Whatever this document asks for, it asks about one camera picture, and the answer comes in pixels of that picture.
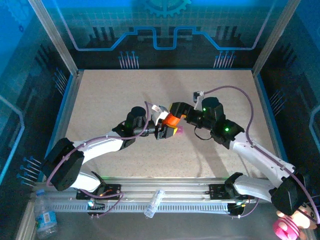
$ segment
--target water bottle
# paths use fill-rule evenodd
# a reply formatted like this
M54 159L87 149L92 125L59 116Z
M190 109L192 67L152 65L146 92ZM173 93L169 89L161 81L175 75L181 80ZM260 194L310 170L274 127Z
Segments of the water bottle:
M45 196L43 189L36 191L34 216L36 233L40 240L47 239L57 232L56 214L51 210L50 199Z

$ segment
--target glass panel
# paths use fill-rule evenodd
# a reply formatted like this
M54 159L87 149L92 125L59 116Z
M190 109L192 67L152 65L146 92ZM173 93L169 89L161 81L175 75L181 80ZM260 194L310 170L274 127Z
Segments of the glass panel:
M252 68L287 0L45 0L80 69Z
M70 73L27 0L0 4L1 235L13 239Z
M260 73L288 160L307 167L313 195L320 194L319 13L318 0L301 1Z

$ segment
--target gear logo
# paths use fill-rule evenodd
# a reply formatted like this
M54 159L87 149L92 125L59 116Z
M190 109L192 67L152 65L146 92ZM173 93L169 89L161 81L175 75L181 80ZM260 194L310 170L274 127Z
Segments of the gear logo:
M191 4L190 0L142 0L145 10L149 10L150 14L155 14L157 17L168 15L171 17L174 14L180 14L181 10L186 10L187 5Z
M8 8L12 17L22 25L29 17L29 3L28 0L3 0L1 5Z

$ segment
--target orange object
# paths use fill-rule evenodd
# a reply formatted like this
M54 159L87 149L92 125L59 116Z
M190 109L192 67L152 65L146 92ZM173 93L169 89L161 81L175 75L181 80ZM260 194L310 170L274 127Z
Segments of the orange object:
M163 120L162 125L177 126L179 122L180 118L173 116L172 113L169 113L168 116L166 116L165 120Z

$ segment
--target speckled tabletop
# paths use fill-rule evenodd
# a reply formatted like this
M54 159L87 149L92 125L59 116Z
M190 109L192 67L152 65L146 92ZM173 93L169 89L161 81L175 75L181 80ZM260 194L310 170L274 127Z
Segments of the speckled tabletop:
M223 85L245 90L254 105L250 136L274 153L263 109L250 70L85 70L72 111L66 137L87 140L108 133L124 121L134 106L144 101L169 108L173 102L193 103L193 92ZM234 89L214 94L226 117L243 128L250 119L245 96ZM242 172L263 177L259 170L213 140L202 141L194 127L181 121L184 132L168 139L140 137L127 149L110 152L86 165L109 177L228 177ZM208 131L198 129L204 138Z

